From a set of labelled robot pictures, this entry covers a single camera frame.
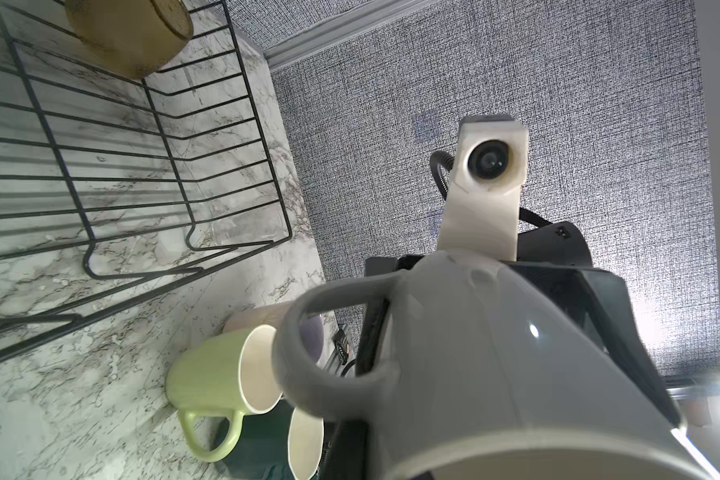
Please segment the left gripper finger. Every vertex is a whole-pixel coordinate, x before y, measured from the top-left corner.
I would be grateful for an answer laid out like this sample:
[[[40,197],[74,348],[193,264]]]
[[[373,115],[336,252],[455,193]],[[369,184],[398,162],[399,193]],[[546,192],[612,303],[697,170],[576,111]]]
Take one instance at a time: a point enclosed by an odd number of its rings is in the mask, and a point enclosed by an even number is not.
[[[388,459],[383,450],[386,433],[384,423],[339,422],[320,469],[320,478],[386,479]]]

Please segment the black wire dish rack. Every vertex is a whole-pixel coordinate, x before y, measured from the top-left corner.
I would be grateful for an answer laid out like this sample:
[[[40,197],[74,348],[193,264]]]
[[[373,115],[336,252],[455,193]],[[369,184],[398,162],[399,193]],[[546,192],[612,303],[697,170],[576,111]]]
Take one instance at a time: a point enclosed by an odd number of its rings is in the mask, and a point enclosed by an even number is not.
[[[0,364],[292,238],[224,1],[143,79],[61,1],[0,1]]]

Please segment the light green mug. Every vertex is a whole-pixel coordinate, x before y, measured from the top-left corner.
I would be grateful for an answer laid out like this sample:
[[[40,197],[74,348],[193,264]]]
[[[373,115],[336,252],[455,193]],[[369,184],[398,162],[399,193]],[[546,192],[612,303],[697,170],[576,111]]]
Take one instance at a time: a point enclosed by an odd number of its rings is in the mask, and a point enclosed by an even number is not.
[[[272,366],[276,328],[258,325],[214,336],[184,352],[171,366],[165,389],[177,410],[191,453],[204,462],[226,457],[237,445],[244,419],[271,411],[282,389]],[[198,417],[225,418],[226,437],[212,449],[195,435]]]

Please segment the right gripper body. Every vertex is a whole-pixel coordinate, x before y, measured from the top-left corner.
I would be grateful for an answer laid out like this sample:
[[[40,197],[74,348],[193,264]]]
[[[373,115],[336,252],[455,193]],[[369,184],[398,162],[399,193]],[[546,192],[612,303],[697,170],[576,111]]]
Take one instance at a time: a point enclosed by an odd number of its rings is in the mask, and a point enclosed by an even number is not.
[[[671,425],[681,424],[681,413],[639,336],[625,281],[593,266],[574,224],[549,223],[519,234],[517,260],[508,266],[606,352]]]

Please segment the grey mug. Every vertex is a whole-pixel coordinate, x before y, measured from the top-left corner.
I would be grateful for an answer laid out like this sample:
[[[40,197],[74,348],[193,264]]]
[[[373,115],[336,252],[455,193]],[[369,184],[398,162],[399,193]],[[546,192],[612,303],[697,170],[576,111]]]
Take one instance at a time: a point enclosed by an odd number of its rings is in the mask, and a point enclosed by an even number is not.
[[[437,252],[335,281],[290,307],[273,368],[287,398],[329,421],[387,427],[386,479],[714,479],[717,471],[544,294],[503,263]],[[302,320],[383,300],[376,360],[317,367]]]

